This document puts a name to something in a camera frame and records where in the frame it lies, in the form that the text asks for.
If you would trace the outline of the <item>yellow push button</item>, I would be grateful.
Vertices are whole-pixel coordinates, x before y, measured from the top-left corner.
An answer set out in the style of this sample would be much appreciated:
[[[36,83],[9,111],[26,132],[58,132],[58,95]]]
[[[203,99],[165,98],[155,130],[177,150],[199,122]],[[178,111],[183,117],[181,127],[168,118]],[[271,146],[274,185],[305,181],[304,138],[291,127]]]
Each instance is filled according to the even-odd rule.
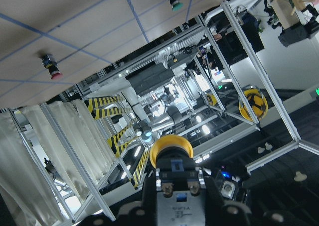
[[[156,225],[204,226],[206,185],[191,144],[182,136],[163,136],[152,146],[150,161],[155,168]]]

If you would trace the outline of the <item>red push button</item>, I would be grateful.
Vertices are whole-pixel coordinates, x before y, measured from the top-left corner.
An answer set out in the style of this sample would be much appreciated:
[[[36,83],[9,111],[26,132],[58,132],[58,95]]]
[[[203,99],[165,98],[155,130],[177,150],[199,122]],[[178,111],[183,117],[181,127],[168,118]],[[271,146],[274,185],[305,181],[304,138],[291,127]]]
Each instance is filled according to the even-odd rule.
[[[49,71],[52,80],[57,80],[63,76],[57,67],[58,64],[55,58],[51,54],[43,55],[40,58],[45,69]]]

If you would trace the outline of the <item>yellow hard hat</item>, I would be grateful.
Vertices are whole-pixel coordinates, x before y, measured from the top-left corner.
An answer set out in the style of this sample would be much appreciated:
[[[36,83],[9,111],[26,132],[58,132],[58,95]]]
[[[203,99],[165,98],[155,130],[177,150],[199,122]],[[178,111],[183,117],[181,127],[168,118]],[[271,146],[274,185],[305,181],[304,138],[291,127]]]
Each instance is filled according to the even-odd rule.
[[[256,88],[247,89],[243,93],[257,119],[264,118],[268,112],[268,102],[263,93]],[[239,111],[246,120],[253,121],[242,100],[239,101]]]

